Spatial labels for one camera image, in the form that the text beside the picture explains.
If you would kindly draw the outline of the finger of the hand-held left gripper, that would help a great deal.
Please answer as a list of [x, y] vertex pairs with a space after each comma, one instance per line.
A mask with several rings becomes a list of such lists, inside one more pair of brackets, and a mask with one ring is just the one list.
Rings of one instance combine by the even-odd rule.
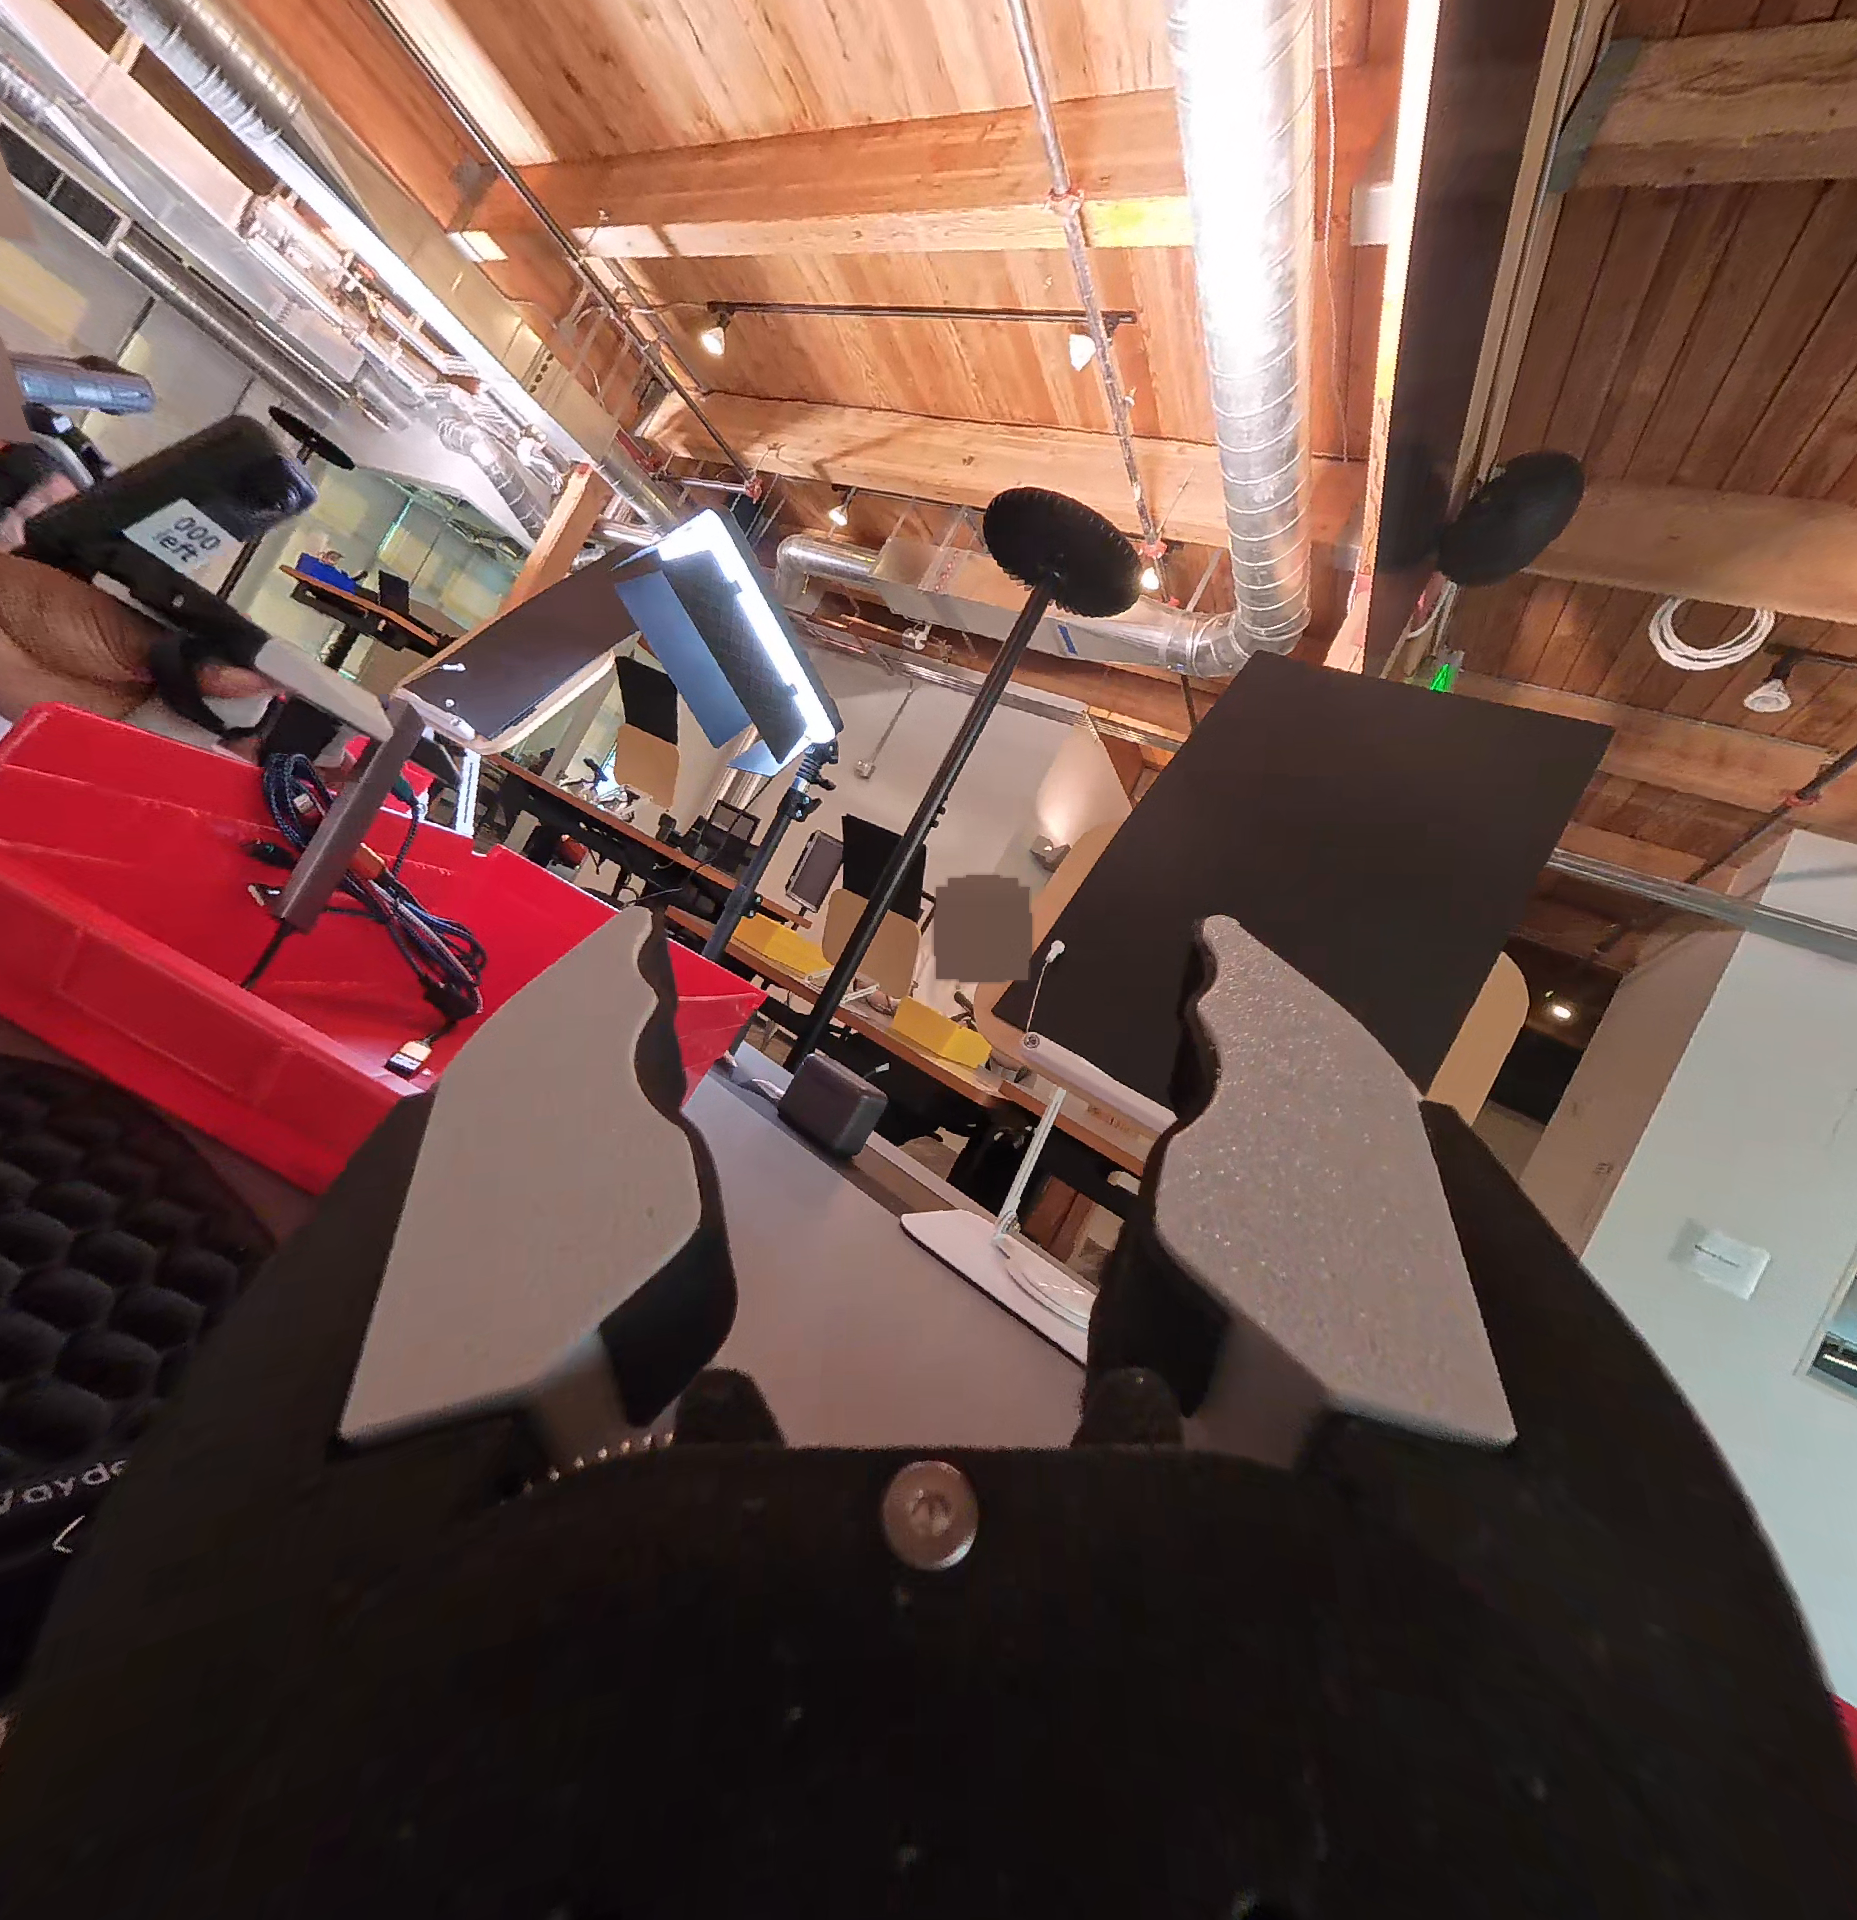
[[281, 692], [316, 708], [345, 731], [387, 742], [393, 733], [385, 700], [356, 682], [320, 664], [286, 641], [267, 638], [258, 646], [258, 675]]

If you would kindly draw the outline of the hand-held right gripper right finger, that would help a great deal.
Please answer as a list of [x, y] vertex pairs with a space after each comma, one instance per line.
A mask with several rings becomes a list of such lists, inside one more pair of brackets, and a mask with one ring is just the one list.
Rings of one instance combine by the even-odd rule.
[[1197, 933], [1181, 1020], [1177, 1117], [1099, 1286], [1084, 1403], [1148, 1377], [1192, 1449], [1265, 1469], [1332, 1421], [1508, 1451], [1414, 1085], [1229, 916]]

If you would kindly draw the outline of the grey usb hub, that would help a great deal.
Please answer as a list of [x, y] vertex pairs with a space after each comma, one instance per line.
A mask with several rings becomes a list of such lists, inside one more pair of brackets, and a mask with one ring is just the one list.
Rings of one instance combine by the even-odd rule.
[[274, 903], [274, 918], [283, 929], [306, 934], [316, 926], [424, 731], [421, 711], [400, 692], [395, 695], [388, 737], [373, 746], [354, 780], [326, 808]]

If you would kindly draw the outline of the red plastic bin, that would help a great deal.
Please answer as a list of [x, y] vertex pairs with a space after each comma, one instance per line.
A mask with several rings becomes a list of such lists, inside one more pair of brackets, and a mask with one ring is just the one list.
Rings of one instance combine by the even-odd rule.
[[422, 824], [405, 883], [487, 953], [482, 1014], [440, 1039], [417, 1080], [387, 1069], [442, 1016], [376, 924], [326, 914], [294, 933], [257, 989], [245, 976], [274, 920], [252, 891], [286, 883], [261, 772], [65, 705], [0, 740], [0, 1018], [103, 1078], [325, 1193], [403, 1098], [431, 1093], [465, 1048], [508, 1066], [461, 1146], [470, 1193], [508, 1195], [511, 1162], [554, 1142], [558, 1197], [610, 1171], [595, 1120], [561, 1120], [504, 1007], [613, 911], [508, 850]]

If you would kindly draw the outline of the person's left hand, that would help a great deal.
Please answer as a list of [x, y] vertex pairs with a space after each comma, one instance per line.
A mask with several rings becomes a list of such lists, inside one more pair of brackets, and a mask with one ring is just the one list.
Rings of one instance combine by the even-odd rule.
[[54, 569], [0, 553], [0, 742], [32, 708], [66, 707], [211, 749], [154, 684], [153, 651], [172, 631]]

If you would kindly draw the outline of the white edged black panel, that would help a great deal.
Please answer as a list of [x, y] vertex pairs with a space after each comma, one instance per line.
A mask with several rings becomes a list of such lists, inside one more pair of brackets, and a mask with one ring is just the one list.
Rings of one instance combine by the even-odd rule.
[[388, 697], [454, 749], [498, 756], [605, 680], [636, 634], [618, 569], [582, 566], [422, 663]]

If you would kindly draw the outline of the white stand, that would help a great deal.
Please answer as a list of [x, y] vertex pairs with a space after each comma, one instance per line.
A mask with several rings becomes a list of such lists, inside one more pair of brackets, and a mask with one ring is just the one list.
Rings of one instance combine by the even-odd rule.
[[982, 1218], [961, 1208], [907, 1213], [898, 1218], [898, 1229], [907, 1240], [1083, 1367], [1096, 1292], [1022, 1235], [1020, 1203], [1068, 1096], [1132, 1125], [1144, 1145], [1166, 1133], [1177, 1117], [1033, 1026], [1022, 1032], [1018, 1054], [1022, 1065], [1049, 1085], [1051, 1094], [995, 1217]]

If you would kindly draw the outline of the grey box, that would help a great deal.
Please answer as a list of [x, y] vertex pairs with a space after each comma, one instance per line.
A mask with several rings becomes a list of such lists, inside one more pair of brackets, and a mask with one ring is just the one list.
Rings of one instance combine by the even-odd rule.
[[862, 1153], [886, 1109], [880, 1087], [819, 1050], [798, 1063], [776, 1098], [782, 1125], [839, 1162]]

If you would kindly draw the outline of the black board wooden edge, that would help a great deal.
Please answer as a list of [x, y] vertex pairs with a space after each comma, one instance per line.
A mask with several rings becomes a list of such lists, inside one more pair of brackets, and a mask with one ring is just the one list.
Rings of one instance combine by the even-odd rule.
[[1012, 1029], [1165, 1100], [1201, 924], [1241, 924], [1429, 1093], [1614, 731], [1254, 654], [1067, 900]]

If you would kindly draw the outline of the white paper sign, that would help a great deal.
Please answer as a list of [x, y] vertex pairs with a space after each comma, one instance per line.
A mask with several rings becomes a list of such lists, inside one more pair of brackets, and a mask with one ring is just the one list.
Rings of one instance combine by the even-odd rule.
[[1743, 1303], [1755, 1297], [1771, 1265], [1767, 1248], [1694, 1218], [1684, 1224], [1669, 1259], [1695, 1280]]

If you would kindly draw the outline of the led panel light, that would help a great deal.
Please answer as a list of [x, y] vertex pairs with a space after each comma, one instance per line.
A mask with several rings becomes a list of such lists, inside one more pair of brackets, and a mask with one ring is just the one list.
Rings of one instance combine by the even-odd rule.
[[614, 564], [608, 582], [700, 733], [714, 744], [754, 733], [754, 744], [731, 768], [764, 778], [793, 775], [700, 949], [718, 963], [750, 916], [782, 839], [830, 786], [841, 713], [810, 671], [744, 535], [723, 510], [691, 515]]

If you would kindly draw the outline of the black honeycomb cushion pad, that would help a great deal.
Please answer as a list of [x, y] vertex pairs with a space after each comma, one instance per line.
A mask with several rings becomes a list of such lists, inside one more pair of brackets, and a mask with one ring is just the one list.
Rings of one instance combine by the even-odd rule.
[[94, 1511], [277, 1242], [154, 1109], [0, 1054], [0, 1702]]

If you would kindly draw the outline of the black pole with disc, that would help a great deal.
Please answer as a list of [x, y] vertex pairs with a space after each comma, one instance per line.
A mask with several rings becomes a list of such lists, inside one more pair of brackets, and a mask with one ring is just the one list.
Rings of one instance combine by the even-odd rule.
[[1107, 517], [1068, 494], [1042, 489], [998, 492], [984, 510], [982, 535], [989, 557], [1000, 572], [1026, 588], [1026, 602], [998, 646], [967, 719], [941, 756], [934, 778], [876, 879], [841, 958], [790, 1048], [787, 1066], [793, 1073], [815, 1054], [841, 1013], [916, 853], [937, 829], [1040, 620], [1052, 611], [1111, 618], [1127, 612], [1138, 596], [1140, 563], [1132, 542]]

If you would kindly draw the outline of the black round speaker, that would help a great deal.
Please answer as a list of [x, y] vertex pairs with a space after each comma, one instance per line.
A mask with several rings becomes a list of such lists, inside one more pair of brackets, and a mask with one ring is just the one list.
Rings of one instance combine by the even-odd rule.
[[1458, 588], [1486, 588], [1528, 571], [1578, 517], [1588, 489], [1582, 461], [1535, 448], [1501, 465], [1435, 550], [1436, 572]]

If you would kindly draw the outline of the silver ventilation duct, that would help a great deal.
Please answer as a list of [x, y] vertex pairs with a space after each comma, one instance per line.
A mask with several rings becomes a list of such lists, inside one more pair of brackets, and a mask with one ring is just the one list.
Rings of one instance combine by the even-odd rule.
[[979, 505], [1087, 480], [1140, 539], [1229, 576], [1146, 588], [1114, 656], [1192, 680], [1289, 654], [1358, 465], [1311, 418], [1328, 315], [1318, 4], [774, 4], [763, 84], [843, 188], [776, 279], [867, 317], [767, 320], [779, 474]]

